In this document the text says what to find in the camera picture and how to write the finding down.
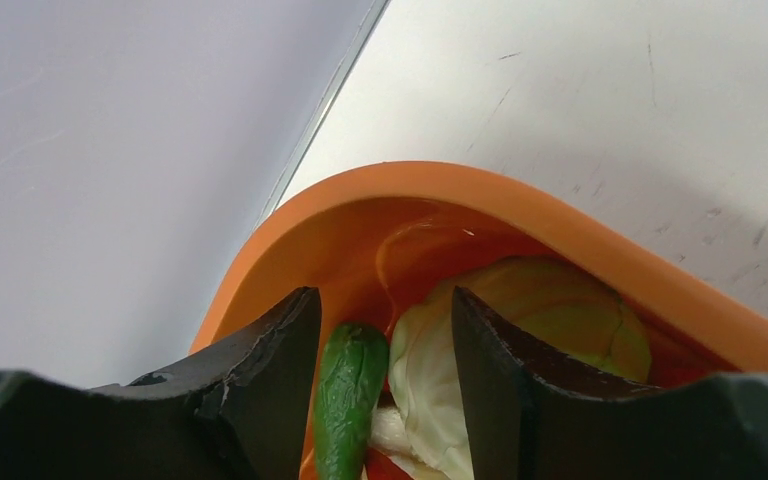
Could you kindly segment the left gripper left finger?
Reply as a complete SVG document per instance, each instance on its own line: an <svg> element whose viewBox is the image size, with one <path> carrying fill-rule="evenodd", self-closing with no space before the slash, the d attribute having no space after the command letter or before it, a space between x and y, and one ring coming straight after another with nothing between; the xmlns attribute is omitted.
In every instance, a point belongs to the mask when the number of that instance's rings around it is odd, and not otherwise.
<svg viewBox="0 0 768 480"><path fill-rule="evenodd" d="M296 479L322 319L300 287L251 324L127 384L95 388L113 479Z"/></svg>

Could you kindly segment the small white cauliflower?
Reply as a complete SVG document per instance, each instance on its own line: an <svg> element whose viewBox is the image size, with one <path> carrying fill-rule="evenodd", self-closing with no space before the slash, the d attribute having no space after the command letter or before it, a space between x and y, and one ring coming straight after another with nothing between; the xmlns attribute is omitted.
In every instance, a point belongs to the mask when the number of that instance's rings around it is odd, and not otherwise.
<svg viewBox="0 0 768 480"><path fill-rule="evenodd" d="M390 342L391 399L370 443L413 479L473 479L453 320L476 315L504 350L544 376L584 368L649 380L653 355L637 313L613 288L550 256L516 256L440 281L404 307Z"/></svg>

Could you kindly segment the green bean pod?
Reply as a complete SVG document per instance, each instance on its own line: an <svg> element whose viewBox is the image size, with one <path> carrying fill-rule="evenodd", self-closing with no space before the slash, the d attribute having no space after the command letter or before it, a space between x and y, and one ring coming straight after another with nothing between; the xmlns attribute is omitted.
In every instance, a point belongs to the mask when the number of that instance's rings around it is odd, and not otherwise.
<svg viewBox="0 0 768 480"><path fill-rule="evenodd" d="M359 479L372 417L389 368L385 335L364 323L338 325L320 359L313 402L314 465L320 479Z"/></svg>

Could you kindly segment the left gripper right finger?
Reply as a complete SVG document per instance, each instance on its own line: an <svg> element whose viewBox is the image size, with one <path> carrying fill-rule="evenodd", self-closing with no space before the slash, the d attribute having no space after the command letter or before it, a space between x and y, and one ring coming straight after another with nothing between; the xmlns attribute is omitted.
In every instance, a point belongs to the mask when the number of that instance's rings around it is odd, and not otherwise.
<svg viewBox="0 0 768 480"><path fill-rule="evenodd" d="M662 453L635 398L651 386L583 363L458 287L452 333L478 479L645 479Z"/></svg>

